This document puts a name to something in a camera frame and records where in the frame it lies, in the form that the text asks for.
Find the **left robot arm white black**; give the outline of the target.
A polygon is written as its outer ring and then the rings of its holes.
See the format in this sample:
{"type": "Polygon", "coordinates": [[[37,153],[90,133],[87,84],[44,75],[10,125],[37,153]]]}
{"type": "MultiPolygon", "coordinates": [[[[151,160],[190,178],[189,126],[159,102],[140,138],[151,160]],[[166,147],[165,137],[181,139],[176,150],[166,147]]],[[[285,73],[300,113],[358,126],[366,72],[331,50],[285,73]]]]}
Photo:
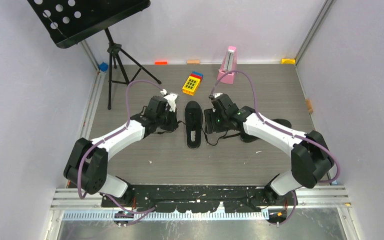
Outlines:
{"type": "Polygon", "coordinates": [[[88,194],[103,193],[114,197],[121,207],[132,203],[129,185],[119,177],[108,174],[108,162],[118,152],[138,142],[157,129],[173,132],[178,128],[176,93],[153,96],[142,113],[108,134],[87,140],[78,139],[73,147],[63,175],[88,194]]]}

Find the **black canvas shoe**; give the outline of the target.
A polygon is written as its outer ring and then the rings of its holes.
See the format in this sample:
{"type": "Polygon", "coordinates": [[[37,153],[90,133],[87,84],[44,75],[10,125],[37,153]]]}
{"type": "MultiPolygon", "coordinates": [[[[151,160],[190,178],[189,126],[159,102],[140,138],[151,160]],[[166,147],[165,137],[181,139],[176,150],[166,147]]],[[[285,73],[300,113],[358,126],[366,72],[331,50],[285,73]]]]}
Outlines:
{"type": "Polygon", "coordinates": [[[210,143],[207,133],[203,129],[203,117],[203,111],[200,104],[191,100],[186,104],[184,110],[185,121],[179,120],[177,122],[184,124],[186,127],[186,145],[190,149],[194,150],[200,147],[202,134],[204,134],[205,140],[210,146],[216,146],[220,139],[228,139],[240,135],[239,133],[227,135],[228,131],[226,131],[224,135],[217,139],[216,143],[210,143]]]}
{"type": "MultiPolygon", "coordinates": [[[[277,123],[277,125],[281,125],[281,126],[283,126],[285,128],[289,128],[289,129],[292,128],[292,124],[291,124],[291,122],[289,120],[286,120],[286,119],[283,119],[283,118],[273,118],[273,119],[271,119],[271,121],[274,122],[274,123],[277,123]]],[[[264,130],[269,130],[270,133],[278,132],[277,130],[275,130],[274,128],[272,128],[272,127],[270,127],[268,125],[265,125],[263,129],[264,130]]],[[[259,140],[258,137],[246,134],[244,132],[223,136],[222,139],[235,138],[235,137],[240,137],[240,140],[242,142],[244,142],[244,143],[251,143],[251,142],[254,142],[256,140],[259,140]]]]}

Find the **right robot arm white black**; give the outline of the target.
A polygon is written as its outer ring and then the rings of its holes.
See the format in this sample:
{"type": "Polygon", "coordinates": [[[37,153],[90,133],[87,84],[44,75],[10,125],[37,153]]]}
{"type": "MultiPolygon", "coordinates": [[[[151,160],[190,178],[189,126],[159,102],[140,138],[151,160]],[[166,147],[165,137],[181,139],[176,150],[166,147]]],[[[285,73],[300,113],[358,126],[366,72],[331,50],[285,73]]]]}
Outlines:
{"type": "Polygon", "coordinates": [[[319,132],[296,131],[251,107],[239,108],[225,93],[212,94],[209,99],[213,107],[204,111],[208,134],[239,131],[270,143],[291,158],[291,169],[276,175],[264,188],[265,198],[271,205],[280,204],[285,195],[295,189],[313,188],[335,165],[319,132]]]}

